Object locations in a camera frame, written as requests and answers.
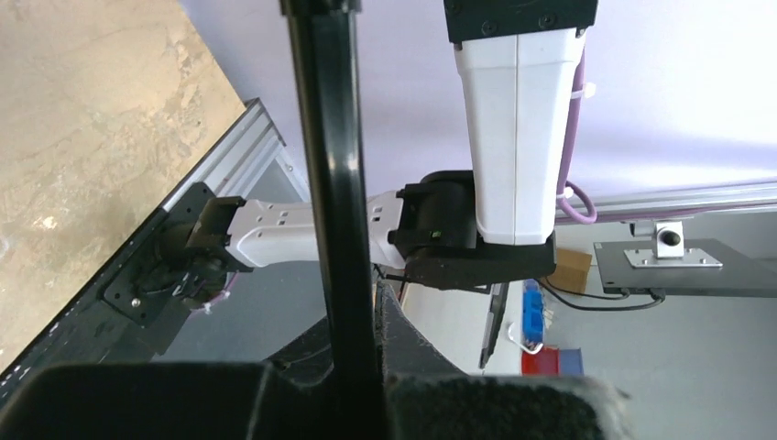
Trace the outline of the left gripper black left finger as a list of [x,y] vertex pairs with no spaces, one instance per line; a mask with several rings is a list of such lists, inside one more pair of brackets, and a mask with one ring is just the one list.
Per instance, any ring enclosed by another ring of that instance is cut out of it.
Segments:
[[259,363],[46,368],[1,411],[4,439],[321,439],[335,425],[327,323]]

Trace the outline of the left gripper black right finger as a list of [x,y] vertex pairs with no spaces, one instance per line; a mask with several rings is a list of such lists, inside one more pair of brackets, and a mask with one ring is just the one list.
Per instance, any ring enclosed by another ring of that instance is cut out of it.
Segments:
[[388,439],[629,439],[628,396],[582,376],[477,376],[455,367],[374,285]]

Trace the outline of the pink umbrella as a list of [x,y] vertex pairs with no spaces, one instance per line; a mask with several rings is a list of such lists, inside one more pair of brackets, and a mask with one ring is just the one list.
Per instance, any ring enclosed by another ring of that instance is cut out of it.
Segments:
[[381,439],[356,49],[357,1],[283,1],[334,362],[334,426]]

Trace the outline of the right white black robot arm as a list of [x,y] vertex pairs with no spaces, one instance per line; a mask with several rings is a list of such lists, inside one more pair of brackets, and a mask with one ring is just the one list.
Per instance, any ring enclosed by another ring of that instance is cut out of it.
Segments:
[[595,1],[448,1],[472,166],[369,196],[364,189],[357,1],[284,1],[312,200],[215,197],[156,245],[164,267],[209,281],[317,261],[325,291],[363,292],[384,265],[414,283],[465,290],[551,274],[572,109]]

